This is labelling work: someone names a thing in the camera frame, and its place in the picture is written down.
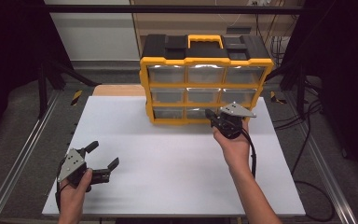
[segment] metal rail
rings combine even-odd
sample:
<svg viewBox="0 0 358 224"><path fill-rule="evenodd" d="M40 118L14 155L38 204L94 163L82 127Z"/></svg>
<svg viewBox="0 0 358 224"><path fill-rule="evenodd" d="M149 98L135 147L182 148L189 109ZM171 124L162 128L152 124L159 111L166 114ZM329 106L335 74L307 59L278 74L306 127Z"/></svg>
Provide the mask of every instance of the metal rail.
<svg viewBox="0 0 358 224"><path fill-rule="evenodd" d="M37 120L31 134L29 135L27 141L22 147L19 157L16 159L13 166L11 167L10 172L7 174L7 177L0 188L0 214L7 202L8 197L10 196L10 193L12 192L17 181L19 180L22 170L25 167L25 164L27 163L29 157L31 156L31 153L34 150L34 146L36 145L40 134L43 132L59 96L60 91L53 91L53 94L49 99L49 106L48 110L45 113L45 116Z"/></svg>
<svg viewBox="0 0 358 224"><path fill-rule="evenodd" d="M293 94L286 91L284 91L283 94L288 104L292 107L293 111L296 113L296 107L295 107L296 100ZM304 134L305 137L309 129L307 122L302 122L300 124L300 127L301 127L301 132ZM316 144L315 139L313 138L311 133L308 140L308 145L310 147L310 155L313 159L313 162L315 163L316 168L319 171L319 175L321 176L322 181L324 182L324 186L326 187L330 199L332 200L336 208L337 214L341 219L341 222L344 224L356 224L357 223L356 218L341 190L341 187L336 181L336 178L334 177L333 172L331 171L327 162L324 160L321 150L318 148L318 145Z"/></svg>

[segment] forearm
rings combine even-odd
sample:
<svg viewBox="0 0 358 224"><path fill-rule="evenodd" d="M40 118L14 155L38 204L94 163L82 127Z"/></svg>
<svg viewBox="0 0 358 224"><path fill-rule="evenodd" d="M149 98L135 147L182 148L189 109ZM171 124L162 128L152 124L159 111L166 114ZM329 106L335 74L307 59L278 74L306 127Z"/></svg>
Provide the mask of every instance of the forearm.
<svg viewBox="0 0 358 224"><path fill-rule="evenodd" d="M60 214L58 219L58 224L77 224L80 222L81 216L73 216L72 214L69 216Z"/></svg>
<svg viewBox="0 0 358 224"><path fill-rule="evenodd" d="M240 196L243 210L250 223L281 223L263 191L255 182L252 173L248 170L230 171L235 187Z"/></svg>

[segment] white wall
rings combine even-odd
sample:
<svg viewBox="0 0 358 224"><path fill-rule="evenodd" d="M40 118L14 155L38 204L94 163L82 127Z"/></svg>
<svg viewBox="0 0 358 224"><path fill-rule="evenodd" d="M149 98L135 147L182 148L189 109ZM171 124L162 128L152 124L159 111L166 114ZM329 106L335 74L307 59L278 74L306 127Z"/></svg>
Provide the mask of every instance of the white wall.
<svg viewBox="0 0 358 224"><path fill-rule="evenodd" d="M45 0L48 5L129 5L129 0ZM71 61L138 61L128 13L51 13Z"/></svg>

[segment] plastic drawer organizer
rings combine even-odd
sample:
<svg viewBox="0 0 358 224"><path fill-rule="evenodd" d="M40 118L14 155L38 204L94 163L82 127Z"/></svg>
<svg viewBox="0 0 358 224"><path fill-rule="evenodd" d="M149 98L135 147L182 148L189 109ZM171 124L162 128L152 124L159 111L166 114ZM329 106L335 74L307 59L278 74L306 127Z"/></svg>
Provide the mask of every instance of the plastic drawer organizer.
<svg viewBox="0 0 358 224"><path fill-rule="evenodd" d="M273 61L259 36L148 35L140 78L156 124L207 123L233 102L255 107Z"/></svg>

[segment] gray floor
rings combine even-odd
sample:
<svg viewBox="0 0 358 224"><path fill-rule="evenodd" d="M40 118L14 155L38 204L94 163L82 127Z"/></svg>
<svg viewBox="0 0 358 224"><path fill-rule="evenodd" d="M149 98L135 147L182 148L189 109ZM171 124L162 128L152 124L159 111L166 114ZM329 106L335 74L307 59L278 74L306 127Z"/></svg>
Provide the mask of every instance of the gray floor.
<svg viewBox="0 0 358 224"><path fill-rule="evenodd" d="M120 71L95 71L81 70L82 74L90 79L102 83L139 83L136 70L128 68ZM20 178L0 215L1 223L41 223L55 221L53 217L41 215L47 199L47 191L51 187L57 166L64 156L68 144L72 139L72 133L76 129L87 102L87 97L92 94L93 88L87 87L70 77L65 77L67 85L64 91L60 91L57 105L51 114L44 131L34 147ZM265 97L268 111L272 120L288 119L294 115L288 104L273 103L269 100L270 90L275 90L278 99L285 100L285 94L277 90L271 80L262 96ZM71 105L76 91L82 90L82 95L76 105ZM306 100L312 102L317 97L307 92ZM38 91L37 83L31 82L14 90L9 96L9 106L0 123L0 187L17 159L28 135L32 131L38 115ZM311 133L317 142L325 160L330 166L334 177L342 188L346 200L358 222L358 164L351 159L341 156L340 145L332 131L329 122L322 113L314 113L310 117ZM287 121L274 122L275 126ZM293 167L296 156L304 141L299 131L299 126L277 131L283 153L289 168ZM320 189L325 190L324 182L306 148L294 174L294 180L306 181ZM308 185L298 184L299 195L307 211L312 217L325 218L331 213L329 201L319 191ZM98 221L96 218L86 218L90 221ZM109 223L113 219L104 219L103 223ZM288 217L282 219L284 223L316 223L308 217ZM145 220L118 219L117 223L146 223ZM219 220L187 220L187 223L225 223ZM328 223L341 223L337 214Z"/></svg>

